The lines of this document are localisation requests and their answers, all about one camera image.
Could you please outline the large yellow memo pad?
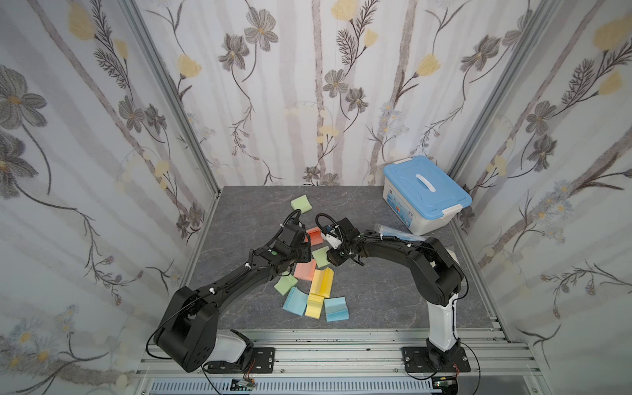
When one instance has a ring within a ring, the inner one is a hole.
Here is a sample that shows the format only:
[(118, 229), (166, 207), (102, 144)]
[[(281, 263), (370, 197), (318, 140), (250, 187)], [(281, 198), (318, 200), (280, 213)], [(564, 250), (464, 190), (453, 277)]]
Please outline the large yellow memo pad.
[(334, 271), (331, 268), (316, 270), (310, 287), (310, 294), (329, 298), (332, 291)]

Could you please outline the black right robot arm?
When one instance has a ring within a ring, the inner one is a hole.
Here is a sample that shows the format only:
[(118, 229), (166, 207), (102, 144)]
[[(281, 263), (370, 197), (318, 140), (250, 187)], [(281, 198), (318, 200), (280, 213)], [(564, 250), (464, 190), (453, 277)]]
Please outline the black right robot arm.
[(409, 270), (429, 311), (426, 360), (434, 371), (454, 365), (454, 357), (462, 350), (456, 333), (456, 304), (466, 278), (439, 240), (402, 240), (372, 231), (339, 242), (327, 251), (327, 261), (336, 267), (349, 259), (360, 263), (362, 258), (381, 258)]

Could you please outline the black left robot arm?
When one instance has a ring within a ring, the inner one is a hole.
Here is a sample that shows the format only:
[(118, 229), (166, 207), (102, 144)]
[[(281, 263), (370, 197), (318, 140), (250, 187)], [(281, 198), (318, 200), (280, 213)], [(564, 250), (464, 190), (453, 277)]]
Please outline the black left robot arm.
[(301, 223), (284, 225), (245, 263), (207, 286), (180, 288), (150, 339), (185, 372), (200, 368), (217, 344), (218, 322), (227, 306), (244, 294), (307, 263), (311, 242)]

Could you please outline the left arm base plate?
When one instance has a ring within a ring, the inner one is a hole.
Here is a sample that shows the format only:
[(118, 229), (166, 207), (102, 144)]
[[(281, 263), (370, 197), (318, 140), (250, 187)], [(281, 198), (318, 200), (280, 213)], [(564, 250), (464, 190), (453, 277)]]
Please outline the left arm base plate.
[(275, 364), (274, 347), (251, 347), (236, 362), (209, 360), (202, 368), (209, 374), (271, 374)]

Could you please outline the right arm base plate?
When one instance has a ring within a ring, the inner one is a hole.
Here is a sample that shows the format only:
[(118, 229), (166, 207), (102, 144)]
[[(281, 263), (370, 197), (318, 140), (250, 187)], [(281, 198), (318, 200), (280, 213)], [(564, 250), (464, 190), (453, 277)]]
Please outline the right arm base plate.
[(404, 369), (409, 374), (438, 373), (470, 373), (472, 367), (464, 349), (459, 349), (453, 355), (445, 357), (444, 361), (434, 363), (429, 357), (426, 347), (403, 347)]

